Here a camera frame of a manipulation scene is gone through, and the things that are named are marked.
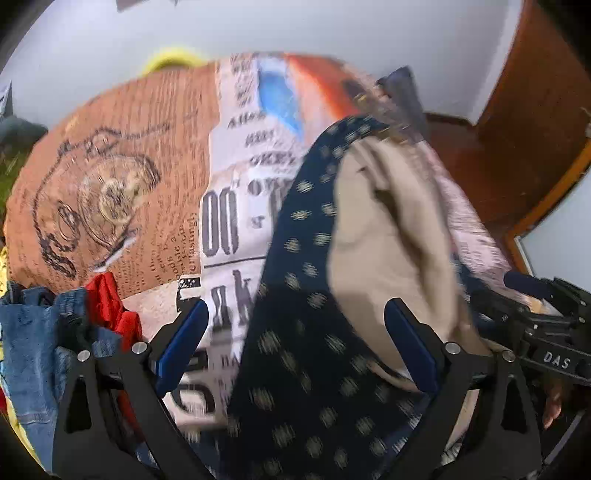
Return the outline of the right hand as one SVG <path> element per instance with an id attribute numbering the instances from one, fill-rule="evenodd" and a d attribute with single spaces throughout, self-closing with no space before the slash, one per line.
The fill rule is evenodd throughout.
<path id="1" fill-rule="evenodd" d="M 543 428 L 549 429 L 557 420 L 562 411 L 563 399 L 565 396 L 565 387 L 562 381 L 558 379 L 551 380 L 546 385 L 546 403 L 543 414 Z"/>

